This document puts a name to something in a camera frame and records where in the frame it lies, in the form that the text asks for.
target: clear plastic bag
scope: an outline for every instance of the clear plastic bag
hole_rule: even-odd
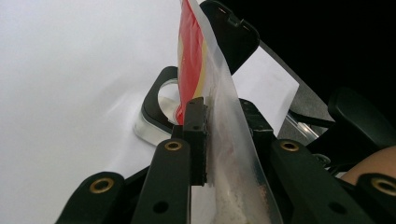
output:
[[[208,106],[207,183],[192,188],[191,222],[281,223],[210,23],[195,0],[181,7],[177,121],[192,98],[203,96]]]

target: black plastic part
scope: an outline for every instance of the black plastic part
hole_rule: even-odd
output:
[[[352,89],[334,91],[328,110],[337,123],[361,135],[372,152],[396,145],[396,130],[372,103]]]
[[[124,186],[124,178],[116,173],[88,177],[69,198],[56,224],[117,223]]]
[[[141,109],[143,118],[146,121],[167,133],[172,132],[174,124],[169,121],[168,117],[161,110],[158,103],[158,93],[163,84],[171,80],[177,80],[177,67],[168,66],[161,71],[149,89]]]
[[[157,146],[132,224],[191,222],[190,157],[190,145],[182,139]]]
[[[306,147],[330,158],[328,167],[347,171],[379,149],[396,145],[396,130],[365,98],[337,89],[328,103],[335,124]]]
[[[233,75],[259,47],[259,32],[247,21],[239,20],[219,1],[206,0],[200,7],[209,19]]]
[[[206,111],[204,98],[190,100],[186,105],[183,139],[191,147],[191,184],[203,186],[206,182]]]
[[[270,161],[293,205],[289,223],[374,223],[304,145],[276,140]]]
[[[254,146],[256,147],[262,168],[265,171],[266,166],[269,164],[267,160],[269,158],[269,149],[271,144],[276,140],[274,129],[253,103],[241,98],[239,102],[247,120],[247,126],[253,139]]]

